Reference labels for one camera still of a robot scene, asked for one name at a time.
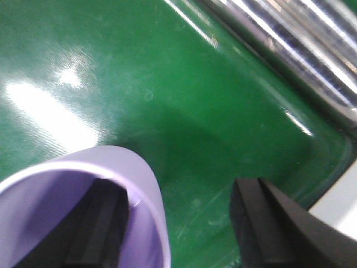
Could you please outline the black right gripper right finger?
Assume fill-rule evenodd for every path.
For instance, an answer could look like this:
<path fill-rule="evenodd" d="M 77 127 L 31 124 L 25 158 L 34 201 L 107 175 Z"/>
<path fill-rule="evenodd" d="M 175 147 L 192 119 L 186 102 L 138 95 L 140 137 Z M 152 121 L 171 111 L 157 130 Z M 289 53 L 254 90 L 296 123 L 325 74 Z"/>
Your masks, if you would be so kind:
<path fill-rule="evenodd" d="M 233 182 L 230 220 L 242 267 L 356 267 L 356 241 L 262 178 Z"/>

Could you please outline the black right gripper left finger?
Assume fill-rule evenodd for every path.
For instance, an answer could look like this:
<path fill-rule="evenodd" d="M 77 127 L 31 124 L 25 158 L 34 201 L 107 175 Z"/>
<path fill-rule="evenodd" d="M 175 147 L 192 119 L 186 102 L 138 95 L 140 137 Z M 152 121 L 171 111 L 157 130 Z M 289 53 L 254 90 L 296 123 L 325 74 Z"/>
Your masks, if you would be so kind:
<path fill-rule="evenodd" d="M 77 205 L 17 267 L 118 267 L 129 220 L 127 191 L 95 179 Z"/>

